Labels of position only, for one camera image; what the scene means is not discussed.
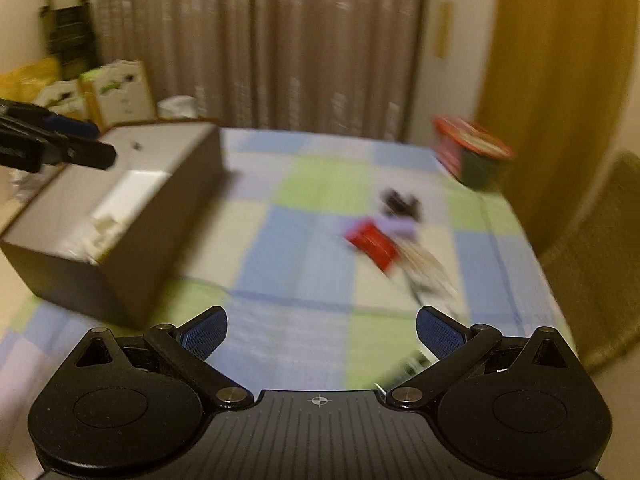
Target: triangular cutout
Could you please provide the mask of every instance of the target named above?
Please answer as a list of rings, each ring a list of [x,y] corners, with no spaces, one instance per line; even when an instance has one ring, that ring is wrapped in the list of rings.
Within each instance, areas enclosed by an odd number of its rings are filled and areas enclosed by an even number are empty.
[[[104,344],[101,338],[97,337],[91,341],[84,355],[76,363],[76,366],[105,365],[111,361],[113,361],[113,359],[111,359],[107,345]]]
[[[562,354],[551,339],[545,339],[542,342],[533,362],[537,365],[551,366],[553,368],[567,368]]]

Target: tablecloth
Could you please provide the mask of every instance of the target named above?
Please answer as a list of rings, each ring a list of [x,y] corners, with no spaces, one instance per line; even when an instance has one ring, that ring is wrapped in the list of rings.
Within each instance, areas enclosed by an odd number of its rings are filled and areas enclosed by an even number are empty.
[[[354,217],[380,210],[388,188],[420,200],[418,242],[447,271],[458,319],[516,336],[551,325],[570,337],[508,203],[457,183],[430,150],[236,129],[223,130],[223,149],[224,199],[194,230],[155,318],[178,325],[222,304],[228,335],[209,363],[254,394],[368,387],[416,348],[418,304],[408,287],[343,238]],[[29,407],[101,324],[33,298],[0,334],[0,478],[41,471]]]

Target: chair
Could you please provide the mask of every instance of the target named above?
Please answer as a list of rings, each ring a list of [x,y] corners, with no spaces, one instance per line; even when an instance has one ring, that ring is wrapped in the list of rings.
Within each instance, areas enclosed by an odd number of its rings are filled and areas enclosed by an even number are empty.
[[[592,211],[541,264],[587,371],[640,340],[640,158],[618,156]]]

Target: brown box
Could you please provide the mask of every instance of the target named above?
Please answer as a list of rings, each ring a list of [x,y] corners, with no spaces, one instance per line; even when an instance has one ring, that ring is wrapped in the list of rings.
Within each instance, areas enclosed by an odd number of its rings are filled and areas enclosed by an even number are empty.
[[[223,179],[220,133],[193,121],[122,126],[102,140],[116,148],[115,165],[66,167],[0,234],[0,248],[39,297],[140,329]],[[86,234],[105,216],[128,227],[92,260]]]

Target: brown curtain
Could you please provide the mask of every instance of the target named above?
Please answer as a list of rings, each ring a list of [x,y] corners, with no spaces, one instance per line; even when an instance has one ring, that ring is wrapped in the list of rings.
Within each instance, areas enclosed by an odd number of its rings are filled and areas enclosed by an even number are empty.
[[[232,126],[396,140],[421,0],[100,0],[105,60]]]
[[[516,153],[502,188],[539,254],[615,132],[637,23],[638,0],[499,0],[476,119]]]

